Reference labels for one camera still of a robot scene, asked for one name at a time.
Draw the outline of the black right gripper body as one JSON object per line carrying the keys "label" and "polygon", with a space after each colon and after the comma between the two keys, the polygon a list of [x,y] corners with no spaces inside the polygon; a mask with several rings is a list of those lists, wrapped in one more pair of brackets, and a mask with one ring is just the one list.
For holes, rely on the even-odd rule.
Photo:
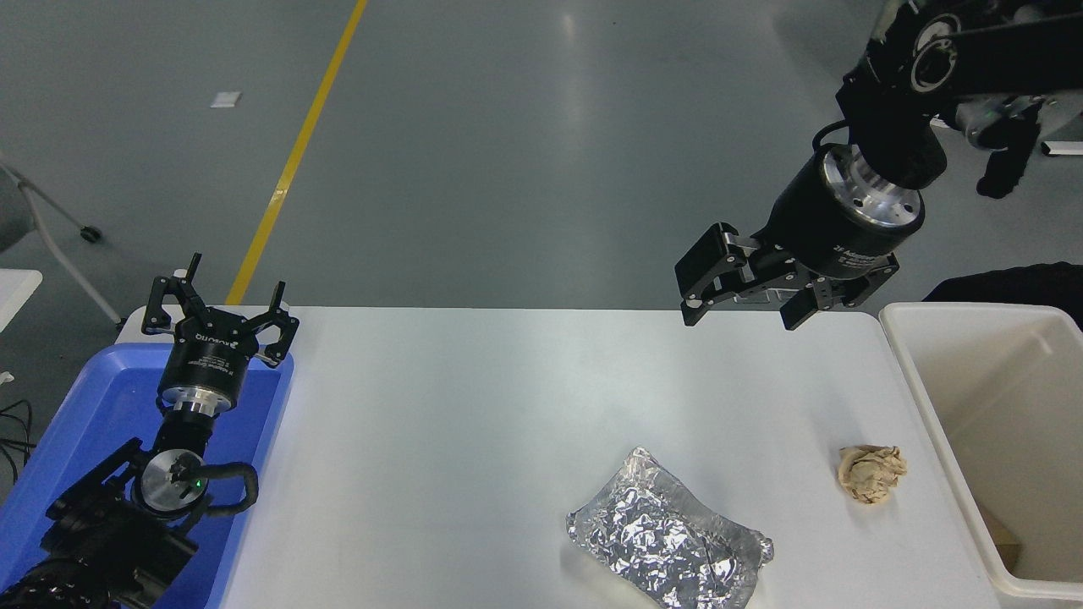
{"label": "black right gripper body", "polygon": [[[753,235],[787,250],[798,265],[834,280],[898,262],[901,187],[875,173],[860,150],[817,150]],[[772,293],[781,304],[796,293]]]}

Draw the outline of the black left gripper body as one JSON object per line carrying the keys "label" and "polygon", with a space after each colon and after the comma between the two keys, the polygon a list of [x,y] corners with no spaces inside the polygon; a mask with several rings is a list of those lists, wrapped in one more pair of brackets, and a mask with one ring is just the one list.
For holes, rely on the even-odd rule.
{"label": "black left gripper body", "polygon": [[205,328],[194,316],[186,316],[177,325],[173,351],[158,386],[162,400],[178,400],[182,391],[190,389],[212,391],[221,400],[239,398],[250,359],[255,357],[255,334],[242,331],[247,321],[242,315],[212,309],[208,318],[210,328]]}

